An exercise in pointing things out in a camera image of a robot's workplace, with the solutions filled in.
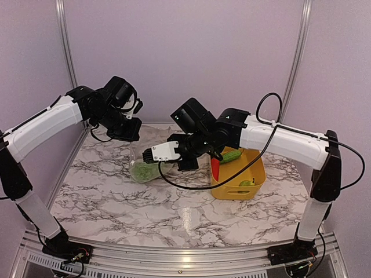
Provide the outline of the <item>orange carrot toy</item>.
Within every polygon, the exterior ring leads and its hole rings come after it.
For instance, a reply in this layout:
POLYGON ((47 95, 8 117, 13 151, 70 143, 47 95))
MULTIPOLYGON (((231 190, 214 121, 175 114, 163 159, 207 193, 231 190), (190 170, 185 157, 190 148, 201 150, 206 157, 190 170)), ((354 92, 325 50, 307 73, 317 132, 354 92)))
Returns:
POLYGON ((216 158, 211 158, 210 160, 211 166, 211 174, 215 181, 219 180, 219 172, 220 172, 220 161, 216 158))

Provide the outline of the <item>green bitter gourd toy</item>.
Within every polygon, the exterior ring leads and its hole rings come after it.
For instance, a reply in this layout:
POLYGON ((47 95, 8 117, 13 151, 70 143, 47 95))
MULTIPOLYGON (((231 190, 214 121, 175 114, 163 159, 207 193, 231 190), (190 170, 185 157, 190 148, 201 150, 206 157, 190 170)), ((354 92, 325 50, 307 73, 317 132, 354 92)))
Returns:
POLYGON ((233 151, 228 151, 224 154, 222 154, 222 160, 220 161, 220 164, 226 164, 226 163, 230 163, 232 161, 235 161, 237 159, 239 159, 242 155, 242 152, 238 149, 236 150, 233 150, 233 151))

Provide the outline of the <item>green pear toy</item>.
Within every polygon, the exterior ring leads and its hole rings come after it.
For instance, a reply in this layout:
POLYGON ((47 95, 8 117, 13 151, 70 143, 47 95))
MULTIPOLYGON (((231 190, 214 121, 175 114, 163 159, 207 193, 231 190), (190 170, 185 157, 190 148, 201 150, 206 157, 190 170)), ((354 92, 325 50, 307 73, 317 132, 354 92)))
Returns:
POLYGON ((241 181, 239 184, 240 187, 247 187, 247 186, 255 186, 255 179, 252 178, 251 180, 244 180, 241 181))

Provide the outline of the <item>green apple toy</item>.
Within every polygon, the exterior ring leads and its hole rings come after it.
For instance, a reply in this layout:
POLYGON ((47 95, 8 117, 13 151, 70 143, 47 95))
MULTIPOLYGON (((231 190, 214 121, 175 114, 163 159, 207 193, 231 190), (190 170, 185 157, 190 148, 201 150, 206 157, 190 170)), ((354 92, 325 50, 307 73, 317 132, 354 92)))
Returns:
POLYGON ((129 168, 131 177, 138 183, 146 183, 159 177, 158 166, 144 162, 134 162, 129 168))

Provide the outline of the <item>clear zip top bag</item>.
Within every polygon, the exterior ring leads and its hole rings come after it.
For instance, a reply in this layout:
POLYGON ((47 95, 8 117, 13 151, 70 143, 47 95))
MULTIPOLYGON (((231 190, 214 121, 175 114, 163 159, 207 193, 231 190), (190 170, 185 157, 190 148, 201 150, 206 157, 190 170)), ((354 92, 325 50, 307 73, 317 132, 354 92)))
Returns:
POLYGON ((166 142, 168 137, 181 130, 175 124, 146 124, 139 131, 139 140, 130 143, 129 173, 131 178, 145 184, 160 178, 158 164, 144 162, 142 153, 154 145, 166 142))

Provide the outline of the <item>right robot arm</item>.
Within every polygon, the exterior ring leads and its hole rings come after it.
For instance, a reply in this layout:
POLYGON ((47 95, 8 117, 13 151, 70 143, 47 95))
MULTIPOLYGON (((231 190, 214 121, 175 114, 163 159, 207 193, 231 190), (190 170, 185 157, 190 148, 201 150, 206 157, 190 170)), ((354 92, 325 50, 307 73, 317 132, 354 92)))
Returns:
POLYGON ((338 196, 341 184, 341 155, 336 138, 328 131, 321 140, 307 131, 259 122, 248 111, 227 108, 215 118, 204 108, 178 108, 171 118, 185 132, 176 152, 182 159, 195 159, 224 147, 254 149, 304 163, 313 170, 310 198, 297 228, 295 241, 287 247, 292 259, 300 259, 310 249, 325 214, 338 196))

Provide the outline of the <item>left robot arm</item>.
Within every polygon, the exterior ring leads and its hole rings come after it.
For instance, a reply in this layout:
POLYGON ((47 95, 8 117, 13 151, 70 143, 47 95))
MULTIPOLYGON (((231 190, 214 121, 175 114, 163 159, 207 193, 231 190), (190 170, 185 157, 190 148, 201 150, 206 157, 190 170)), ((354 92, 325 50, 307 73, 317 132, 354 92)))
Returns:
POLYGON ((141 120, 135 114, 143 102, 137 91, 125 79, 113 76, 99 89, 78 86, 52 105, 23 123, 1 134, 1 184, 7 199, 15 202, 22 212, 51 240, 51 249, 62 258, 73 253, 73 245, 43 201, 34 193, 21 162, 35 148, 64 129, 89 122, 106 128, 112 140, 139 140, 141 120))

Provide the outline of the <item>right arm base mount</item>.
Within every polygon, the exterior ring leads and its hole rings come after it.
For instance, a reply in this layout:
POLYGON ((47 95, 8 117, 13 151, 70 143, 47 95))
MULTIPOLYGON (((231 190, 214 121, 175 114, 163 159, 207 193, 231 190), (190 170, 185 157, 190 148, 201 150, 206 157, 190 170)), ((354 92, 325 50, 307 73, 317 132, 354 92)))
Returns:
POLYGON ((288 243, 267 249, 267 257, 271 265, 291 263, 317 255, 318 251, 314 243, 288 243))

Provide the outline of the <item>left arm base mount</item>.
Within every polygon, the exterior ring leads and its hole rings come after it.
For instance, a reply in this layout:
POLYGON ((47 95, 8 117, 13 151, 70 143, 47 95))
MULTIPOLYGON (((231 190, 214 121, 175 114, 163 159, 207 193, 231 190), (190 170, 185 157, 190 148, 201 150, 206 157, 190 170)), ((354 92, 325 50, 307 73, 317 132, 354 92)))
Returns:
POLYGON ((89 263, 92 251, 93 247, 91 245, 76 242, 68 242, 66 246, 61 246, 58 251, 54 251, 51 245, 46 245, 42 248, 44 254, 61 258, 68 262, 72 262, 72 259, 77 255, 83 254, 83 257, 79 259, 79 262, 84 264, 89 263))

